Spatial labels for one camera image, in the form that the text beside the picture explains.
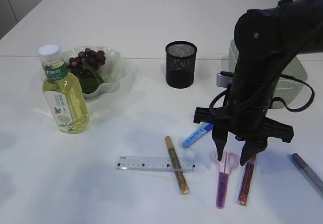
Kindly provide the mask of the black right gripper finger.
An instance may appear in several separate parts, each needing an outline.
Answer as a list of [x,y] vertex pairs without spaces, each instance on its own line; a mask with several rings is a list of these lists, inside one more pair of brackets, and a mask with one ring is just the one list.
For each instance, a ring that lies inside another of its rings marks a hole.
[[265,151],[267,148],[267,138],[248,139],[242,148],[240,155],[240,166],[247,163],[253,156]]
[[222,160],[224,148],[228,139],[228,130],[219,129],[214,127],[212,130],[212,139],[217,149],[217,159]]

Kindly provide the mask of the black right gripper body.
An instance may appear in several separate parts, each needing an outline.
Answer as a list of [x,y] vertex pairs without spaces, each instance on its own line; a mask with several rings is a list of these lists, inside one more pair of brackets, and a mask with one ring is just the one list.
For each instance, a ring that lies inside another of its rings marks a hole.
[[228,130],[239,141],[273,137],[290,143],[294,137],[292,126],[267,118],[263,112],[244,111],[228,119],[217,119],[208,108],[197,107],[193,122],[211,123],[213,127]]

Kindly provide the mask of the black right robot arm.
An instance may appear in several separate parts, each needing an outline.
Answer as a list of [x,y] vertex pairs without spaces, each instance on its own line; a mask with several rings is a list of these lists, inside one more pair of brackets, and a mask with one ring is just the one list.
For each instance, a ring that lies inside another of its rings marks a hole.
[[276,101],[282,71],[298,54],[322,52],[322,0],[297,0],[272,9],[250,9],[235,25],[239,51],[232,81],[219,94],[221,107],[198,107],[194,122],[213,124],[212,138],[221,160],[229,133],[244,141],[240,163],[264,151],[269,137],[291,142],[289,125],[266,116]]

